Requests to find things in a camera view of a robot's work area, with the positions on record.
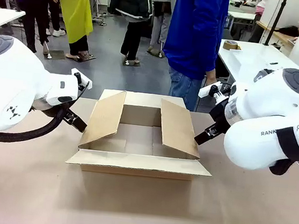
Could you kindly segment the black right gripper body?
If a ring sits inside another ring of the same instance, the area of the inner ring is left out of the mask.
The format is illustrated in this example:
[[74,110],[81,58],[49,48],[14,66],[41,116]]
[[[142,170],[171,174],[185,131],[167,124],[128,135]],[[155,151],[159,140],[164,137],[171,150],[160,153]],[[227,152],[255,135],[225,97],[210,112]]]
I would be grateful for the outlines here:
[[210,116],[212,117],[214,124],[208,128],[208,132],[210,133],[226,133],[226,131],[230,128],[229,123],[225,117],[225,107],[228,103],[228,99],[225,99],[218,103],[211,111]]

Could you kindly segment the person's left hand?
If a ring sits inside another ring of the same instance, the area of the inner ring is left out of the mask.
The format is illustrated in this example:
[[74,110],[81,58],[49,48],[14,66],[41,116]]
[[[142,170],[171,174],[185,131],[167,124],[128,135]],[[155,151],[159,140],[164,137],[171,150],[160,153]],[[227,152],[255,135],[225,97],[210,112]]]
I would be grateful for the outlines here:
[[216,70],[211,70],[206,72],[206,85],[211,85],[217,82]]

